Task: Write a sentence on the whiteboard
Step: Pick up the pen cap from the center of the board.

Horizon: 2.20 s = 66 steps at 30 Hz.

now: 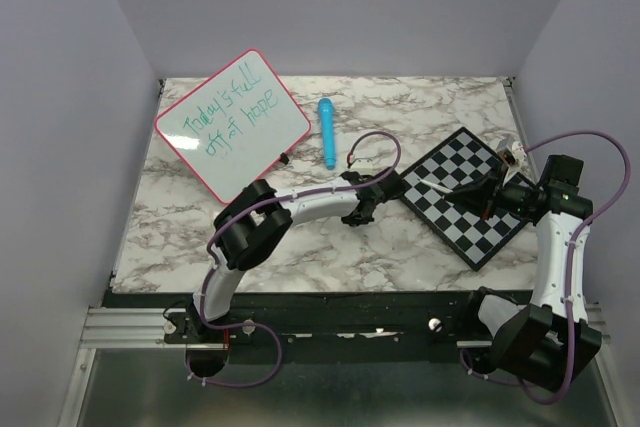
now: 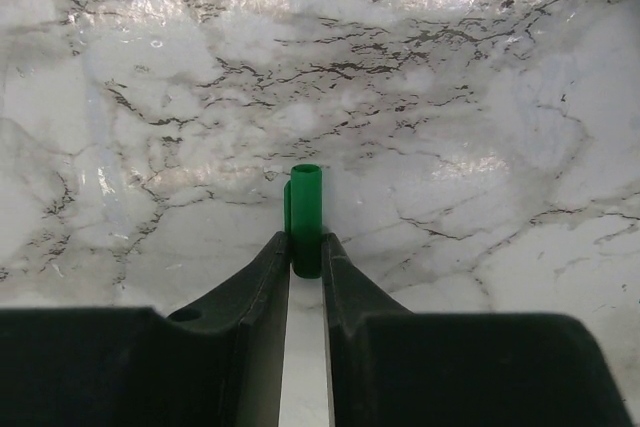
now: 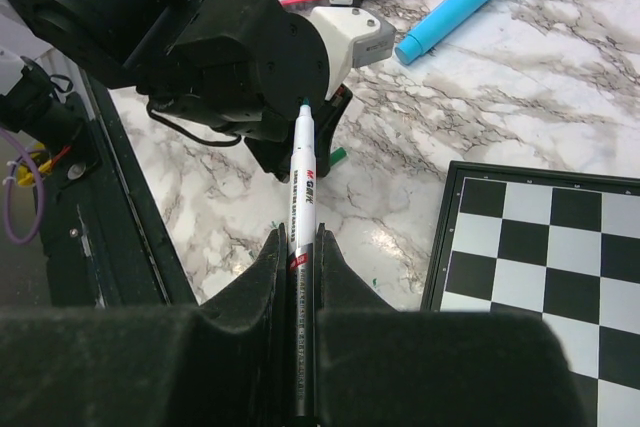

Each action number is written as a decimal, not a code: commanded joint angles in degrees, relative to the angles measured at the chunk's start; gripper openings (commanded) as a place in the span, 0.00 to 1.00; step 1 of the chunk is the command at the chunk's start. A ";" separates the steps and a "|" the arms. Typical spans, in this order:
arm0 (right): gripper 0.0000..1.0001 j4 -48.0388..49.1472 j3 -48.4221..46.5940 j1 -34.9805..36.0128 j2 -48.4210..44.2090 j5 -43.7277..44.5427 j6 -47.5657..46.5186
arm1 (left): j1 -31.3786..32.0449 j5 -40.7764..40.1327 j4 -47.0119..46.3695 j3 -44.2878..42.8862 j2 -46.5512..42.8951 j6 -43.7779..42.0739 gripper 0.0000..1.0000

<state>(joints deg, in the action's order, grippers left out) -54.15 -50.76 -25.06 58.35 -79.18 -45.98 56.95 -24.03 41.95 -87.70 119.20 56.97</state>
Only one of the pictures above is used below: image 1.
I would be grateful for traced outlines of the white green marker pen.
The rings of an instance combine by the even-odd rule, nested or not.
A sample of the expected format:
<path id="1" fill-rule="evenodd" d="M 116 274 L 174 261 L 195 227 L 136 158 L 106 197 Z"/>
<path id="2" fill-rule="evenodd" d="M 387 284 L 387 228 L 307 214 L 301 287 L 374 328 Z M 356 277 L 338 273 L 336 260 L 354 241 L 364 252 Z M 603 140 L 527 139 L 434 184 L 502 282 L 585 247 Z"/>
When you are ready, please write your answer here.
<path id="1" fill-rule="evenodd" d="M 440 184 L 437 184 L 437 183 L 434 183 L 434 182 L 430 182 L 430 181 L 428 181 L 426 179 L 420 179 L 420 183 L 423 184 L 423 185 L 426 185 L 429 188 L 432 188 L 432 189 L 434 189 L 434 190 L 436 190 L 436 191 L 438 191 L 440 193 L 443 193 L 443 194 L 449 194 L 449 193 L 453 192 L 453 190 L 450 189 L 450 188 L 447 188 L 447 187 L 445 187 L 443 185 L 440 185 Z"/>

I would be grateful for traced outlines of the pink framed whiteboard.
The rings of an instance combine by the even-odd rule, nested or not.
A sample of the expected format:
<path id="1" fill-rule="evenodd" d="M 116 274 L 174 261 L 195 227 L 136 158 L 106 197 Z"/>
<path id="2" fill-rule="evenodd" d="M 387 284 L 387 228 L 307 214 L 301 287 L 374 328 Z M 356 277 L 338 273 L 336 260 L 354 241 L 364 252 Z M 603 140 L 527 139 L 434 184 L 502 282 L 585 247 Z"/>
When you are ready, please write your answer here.
<path id="1" fill-rule="evenodd" d="M 155 130 L 228 204 L 299 143 L 311 122 L 263 55 L 250 49 L 159 114 Z"/>

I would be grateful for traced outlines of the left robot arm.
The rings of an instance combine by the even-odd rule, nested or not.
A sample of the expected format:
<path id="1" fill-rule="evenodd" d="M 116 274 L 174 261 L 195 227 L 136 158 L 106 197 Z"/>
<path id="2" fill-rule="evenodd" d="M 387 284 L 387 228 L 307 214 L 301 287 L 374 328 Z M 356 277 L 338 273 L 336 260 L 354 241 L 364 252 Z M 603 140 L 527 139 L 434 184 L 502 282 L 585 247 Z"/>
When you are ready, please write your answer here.
<path id="1" fill-rule="evenodd" d="M 303 188 L 277 190 L 265 180 L 252 182 L 214 220 L 206 245 L 213 266 L 193 294 L 188 331 L 201 342 L 214 340 L 245 273 L 265 262 L 292 227 L 325 218 L 351 227 L 367 225 L 379 205 L 408 189 L 391 168 L 373 176 L 346 171 Z"/>

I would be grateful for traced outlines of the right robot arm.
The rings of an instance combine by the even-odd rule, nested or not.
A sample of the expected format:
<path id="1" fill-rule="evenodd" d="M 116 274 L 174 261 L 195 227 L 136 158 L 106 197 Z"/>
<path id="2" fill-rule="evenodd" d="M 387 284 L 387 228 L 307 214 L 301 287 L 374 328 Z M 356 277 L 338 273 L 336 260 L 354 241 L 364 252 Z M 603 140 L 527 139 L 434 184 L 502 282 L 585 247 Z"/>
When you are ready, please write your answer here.
<path id="1" fill-rule="evenodd" d="M 496 290 L 472 292 L 460 314 L 469 337 L 491 335 L 481 371 L 503 370 L 559 393 L 593 359 L 602 336 L 589 327 L 582 296 L 583 257 L 589 235 L 584 220 L 593 213 L 579 196 L 583 161 L 550 156 L 533 186 L 507 180 L 501 164 L 480 178 L 445 194 L 446 201 L 483 220 L 504 210 L 536 228 L 538 265 L 531 299 L 526 304 Z"/>

